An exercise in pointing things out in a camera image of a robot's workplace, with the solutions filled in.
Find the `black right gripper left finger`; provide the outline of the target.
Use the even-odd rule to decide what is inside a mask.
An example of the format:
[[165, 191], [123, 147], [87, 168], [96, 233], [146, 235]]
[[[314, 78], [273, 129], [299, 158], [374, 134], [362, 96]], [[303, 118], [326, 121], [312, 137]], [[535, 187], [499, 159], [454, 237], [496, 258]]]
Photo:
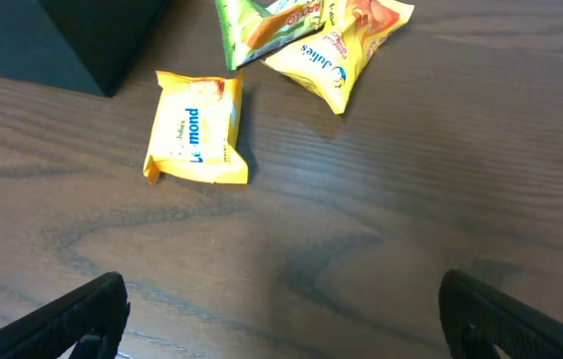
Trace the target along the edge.
[[107, 272], [0, 328], [0, 359], [114, 359], [130, 312], [123, 277]]

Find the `orange Le-mond biscuit packet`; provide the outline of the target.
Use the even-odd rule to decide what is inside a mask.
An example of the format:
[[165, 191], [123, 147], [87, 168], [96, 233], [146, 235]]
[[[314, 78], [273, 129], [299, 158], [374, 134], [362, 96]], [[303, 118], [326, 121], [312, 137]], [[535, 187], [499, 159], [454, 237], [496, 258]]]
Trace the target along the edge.
[[158, 71], [161, 94], [143, 174], [184, 180], [246, 184], [247, 162], [236, 150], [243, 76], [193, 78]]

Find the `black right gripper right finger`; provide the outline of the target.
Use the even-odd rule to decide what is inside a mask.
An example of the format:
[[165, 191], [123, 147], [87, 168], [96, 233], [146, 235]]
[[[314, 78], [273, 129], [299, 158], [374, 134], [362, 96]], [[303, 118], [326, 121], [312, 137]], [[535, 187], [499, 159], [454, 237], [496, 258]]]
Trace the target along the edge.
[[453, 359], [563, 359], [563, 323], [461, 270], [443, 276], [438, 308]]

